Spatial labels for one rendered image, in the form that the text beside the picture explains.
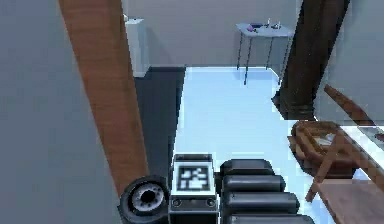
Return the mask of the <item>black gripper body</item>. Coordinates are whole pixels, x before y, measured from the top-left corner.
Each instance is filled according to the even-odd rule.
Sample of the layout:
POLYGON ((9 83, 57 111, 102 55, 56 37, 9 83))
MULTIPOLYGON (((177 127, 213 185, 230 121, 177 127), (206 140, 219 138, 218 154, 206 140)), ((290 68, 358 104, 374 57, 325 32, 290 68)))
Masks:
POLYGON ((118 211, 123 224, 168 224, 168 201, 166 179, 143 176, 124 189, 118 211))

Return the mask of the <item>brown wooden room door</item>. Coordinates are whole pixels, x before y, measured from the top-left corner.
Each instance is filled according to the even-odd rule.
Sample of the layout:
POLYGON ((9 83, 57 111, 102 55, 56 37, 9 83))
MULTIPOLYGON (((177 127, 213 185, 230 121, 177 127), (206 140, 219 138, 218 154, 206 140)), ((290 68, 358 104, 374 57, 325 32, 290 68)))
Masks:
POLYGON ((148 173, 121 0, 58 0, 116 191, 148 173))

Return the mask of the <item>white fridge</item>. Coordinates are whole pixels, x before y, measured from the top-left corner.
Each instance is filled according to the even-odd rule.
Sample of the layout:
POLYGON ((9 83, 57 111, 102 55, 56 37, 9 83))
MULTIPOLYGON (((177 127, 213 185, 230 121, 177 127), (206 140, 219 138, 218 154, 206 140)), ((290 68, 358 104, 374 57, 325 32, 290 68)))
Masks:
POLYGON ((150 67, 145 20, 127 16, 124 19, 133 76, 143 78, 150 67))

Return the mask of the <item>brown wooden chair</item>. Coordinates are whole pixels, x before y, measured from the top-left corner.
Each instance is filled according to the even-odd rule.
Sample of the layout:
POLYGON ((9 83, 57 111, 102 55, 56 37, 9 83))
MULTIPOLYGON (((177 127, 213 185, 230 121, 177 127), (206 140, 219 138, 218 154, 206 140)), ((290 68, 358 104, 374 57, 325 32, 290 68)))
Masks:
POLYGON ((361 201, 364 181, 353 179, 365 165, 361 147, 333 122, 298 121, 288 136, 292 153, 302 170, 313 177, 305 199, 316 195, 323 201, 361 201))

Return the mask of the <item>white table with black legs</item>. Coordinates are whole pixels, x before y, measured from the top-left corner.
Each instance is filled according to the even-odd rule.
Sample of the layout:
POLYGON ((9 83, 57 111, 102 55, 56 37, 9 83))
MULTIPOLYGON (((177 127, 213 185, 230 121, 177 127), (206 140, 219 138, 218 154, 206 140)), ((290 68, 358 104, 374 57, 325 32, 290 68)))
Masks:
POLYGON ((245 64, 244 84, 247 84, 249 61, 250 61, 250 55, 251 55, 251 49, 252 49, 252 41, 254 39, 267 38, 270 40, 269 49, 268 49, 268 56, 267 56, 267 60, 265 63, 265 69, 269 69, 270 58, 271 58, 274 40, 277 38, 286 38, 287 39, 287 45, 286 45, 285 53, 284 53, 284 57, 283 57, 283 62, 286 62, 290 40, 294 36, 293 30, 287 28, 286 26, 283 26, 281 24, 281 22, 278 22, 275 24, 270 24, 270 27, 268 27, 268 28, 266 28, 266 23, 264 23, 264 25, 262 27, 256 28, 258 31, 257 33, 247 31, 247 28, 251 27, 250 23, 238 23, 235 25, 235 27, 240 32, 240 40, 239 40, 239 49, 238 49, 236 69, 240 68, 241 50, 242 50, 243 39, 247 38, 249 40, 248 54, 247 54, 247 60, 246 60, 246 64, 245 64))

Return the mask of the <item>brown wooden table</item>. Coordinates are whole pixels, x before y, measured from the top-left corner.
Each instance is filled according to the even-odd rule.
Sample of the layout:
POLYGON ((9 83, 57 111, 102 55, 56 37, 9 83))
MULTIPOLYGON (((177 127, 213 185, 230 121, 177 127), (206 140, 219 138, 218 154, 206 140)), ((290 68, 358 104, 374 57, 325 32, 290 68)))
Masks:
POLYGON ((319 194, 335 224, 384 224, 384 150, 373 136, 359 126, 342 126, 307 193, 308 202, 319 194), (368 180, 325 178, 341 149, 368 180))

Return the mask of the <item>dark brown wooden door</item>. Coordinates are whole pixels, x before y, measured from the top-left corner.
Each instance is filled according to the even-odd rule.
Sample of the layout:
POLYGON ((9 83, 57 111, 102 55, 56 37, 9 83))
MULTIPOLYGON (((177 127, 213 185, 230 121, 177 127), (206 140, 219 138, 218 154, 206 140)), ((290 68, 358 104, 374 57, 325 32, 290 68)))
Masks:
POLYGON ((303 0, 281 86, 272 98, 284 120, 314 119, 314 99, 350 0, 303 0))

